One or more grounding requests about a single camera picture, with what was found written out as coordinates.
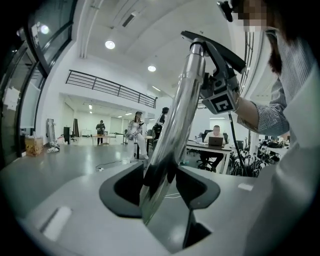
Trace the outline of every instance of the cardboard box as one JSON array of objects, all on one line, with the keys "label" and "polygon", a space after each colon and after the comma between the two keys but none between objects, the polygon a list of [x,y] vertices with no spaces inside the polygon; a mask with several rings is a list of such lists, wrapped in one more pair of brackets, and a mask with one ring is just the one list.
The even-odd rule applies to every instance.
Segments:
[{"label": "cardboard box", "polygon": [[43,138],[25,138],[24,143],[27,156],[36,157],[44,151]]}]

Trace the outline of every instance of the curtain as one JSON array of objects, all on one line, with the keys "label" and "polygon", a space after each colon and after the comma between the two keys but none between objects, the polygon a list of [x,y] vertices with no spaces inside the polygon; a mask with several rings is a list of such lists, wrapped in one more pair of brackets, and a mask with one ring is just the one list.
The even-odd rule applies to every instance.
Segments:
[{"label": "curtain", "polygon": [[78,119],[73,119],[73,132],[75,137],[80,137],[79,127],[78,127]]}]

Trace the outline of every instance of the desk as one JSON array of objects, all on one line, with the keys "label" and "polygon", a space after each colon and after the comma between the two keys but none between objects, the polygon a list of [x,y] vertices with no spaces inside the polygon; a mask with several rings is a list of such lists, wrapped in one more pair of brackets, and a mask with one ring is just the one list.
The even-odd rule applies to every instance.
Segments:
[{"label": "desk", "polygon": [[194,141],[188,140],[188,142],[186,143],[186,148],[192,149],[192,150],[217,152],[217,153],[225,154],[226,158],[225,158],[222,174],[227,173],[227,168],[228,168],[229,159],[230,159],[230,153],[232,151],[228,145],[225,145],[224,147],[222,147],[222,146],[209,146],[209,145],[203,145],[203,144],[199,144]]},{"label": "desk", "polygon": [[[146,140],[146,154],[149,156],[149,140],[152,140],[152,136],[145,136],[144,139]],[[136,145],[136,159],[139,159],[139,145]]]},{"label": "desk", "polygon": [[272,151],[276,154],[279,154],[281,157],[283,157],[287,152],[288,152],[288,149],[285,148],[285,147],[282,147],[282,148],[272,148],[272,147],[267,147],[266,148],[267,151]]},{"label": "desk", "polygon": [[115,138],[115,137],[116,137],[116,135],[99,135],[99,134],[92,135],[92,145],[95,144],[95,138],[102,138],[102,139],[106,138],[106,139],[109,139],[109,142],[105,142],[106,144],[109,144],[110,143],[110,138]]}]

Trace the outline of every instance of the black pants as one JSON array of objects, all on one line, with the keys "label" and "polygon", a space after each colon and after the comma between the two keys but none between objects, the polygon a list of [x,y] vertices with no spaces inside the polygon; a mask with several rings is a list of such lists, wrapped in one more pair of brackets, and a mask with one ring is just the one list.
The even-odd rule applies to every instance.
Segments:
[{"label": "black pants", "polygon": [[200,159],[204,163],[208,158],[216,158],[212,165],[217,167],[221,160],[224,159],[224,156],[225,155],[222,153],[202,151],[200,154]]}]

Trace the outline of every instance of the man at desk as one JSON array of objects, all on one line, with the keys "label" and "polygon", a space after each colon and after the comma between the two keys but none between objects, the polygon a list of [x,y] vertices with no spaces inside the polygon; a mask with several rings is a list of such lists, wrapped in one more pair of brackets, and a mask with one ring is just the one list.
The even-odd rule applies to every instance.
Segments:
[{"label": "man at desk", "polygon": [[[104,124],[104,121],[101,120],[100,123],[98,123],[95,127],[96,129],[96,134],[97,135],[104,135],[105,134],[105,124]],[[103,143],[103,138],[98,138],[98,145],[99,145],[99,142],[101,140],[101,144]]]},{"label": "man at desk", "polygon": [[[208,132],[204,138],[204,143],[209,143],[209,137],[218,137],[218,138],[223,138],[222,145],[224,146],[226,144],[224,136],[220,133],[220,126],[215,125],[213,127],[213,131]],[[224,159],[224,154],[223,153],[217,153],[217,152],[207,152],[207,151],[202,151],[200,155],[201,161],[204,163],[207,158],[216,158],[216,160],[213,162],[212,170],[216,172],[216,168],[218,164],[221,162],[222,159]]]}]

